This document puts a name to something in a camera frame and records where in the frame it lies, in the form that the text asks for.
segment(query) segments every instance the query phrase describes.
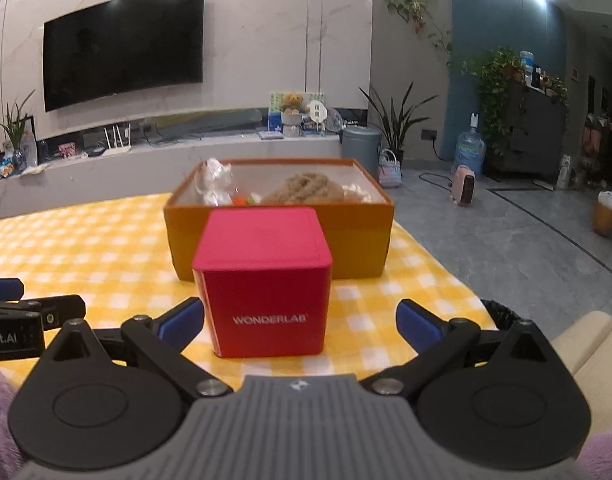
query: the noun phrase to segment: table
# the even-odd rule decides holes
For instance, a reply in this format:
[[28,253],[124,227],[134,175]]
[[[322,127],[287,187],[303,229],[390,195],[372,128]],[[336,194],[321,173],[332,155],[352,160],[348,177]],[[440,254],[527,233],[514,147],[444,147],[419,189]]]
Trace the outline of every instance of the table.
[[[117,327],[135,314],[157,317],[197,295],[195,284],[180,282],[173,270],[163,218],[167,198],[153,194],[0,220],[0,278],[22,279],[24,298],[79,294],[93,328]],[[381,278],[333,282],[322,354],[221,359],[212,353],[207,329],[183,354],[234,388],[250,374],[363,378],[415,355],[395,328],[402,298],[443,319],[467,317],[494,328],[474,293],[395,223]],[[47,343],[55,333],[46,333]],[[21,384],[35,362],[3,362],[0,369]]]

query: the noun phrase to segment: beige chair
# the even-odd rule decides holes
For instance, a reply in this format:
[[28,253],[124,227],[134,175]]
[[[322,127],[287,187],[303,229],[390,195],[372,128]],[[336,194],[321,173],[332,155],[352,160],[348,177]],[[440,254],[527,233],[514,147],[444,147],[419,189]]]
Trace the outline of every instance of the beige chair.
[[598,311],[586,314],[552,346],[588,400],[590,434],[612,430],[612,318]]

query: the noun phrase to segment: red cube box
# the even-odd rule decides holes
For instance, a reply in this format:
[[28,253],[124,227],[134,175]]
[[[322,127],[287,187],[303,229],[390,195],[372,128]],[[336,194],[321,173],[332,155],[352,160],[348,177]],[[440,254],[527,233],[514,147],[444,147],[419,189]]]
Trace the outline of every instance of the red cube box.
[[193,273],[220,357],[318,354],[333,259],[314,209],[216,209]]

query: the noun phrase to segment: television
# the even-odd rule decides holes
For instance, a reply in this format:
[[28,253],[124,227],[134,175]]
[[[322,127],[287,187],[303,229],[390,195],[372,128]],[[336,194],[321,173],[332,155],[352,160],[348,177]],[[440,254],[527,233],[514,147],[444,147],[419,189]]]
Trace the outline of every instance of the television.
[[112,0],[44,24],[46,111],[201,83],[203,0]]

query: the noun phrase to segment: water bottle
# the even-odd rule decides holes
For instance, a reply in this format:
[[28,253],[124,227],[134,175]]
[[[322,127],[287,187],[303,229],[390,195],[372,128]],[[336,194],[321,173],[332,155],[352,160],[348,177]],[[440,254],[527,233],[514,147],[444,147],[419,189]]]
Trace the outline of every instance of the water bottle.
[[479,115],[472,114],[470,129],[457,137],[452,173],[455,173],[460,166],[467,166],[473,173],[481,174],[486,156],[486,141],[476,129],[478,124]]
[[519,58],[521,59],[521,66],[526,75],[526,85],[532,86],[532,70],[535,65],[535,55],[527,50],[522,50],[519,53]]

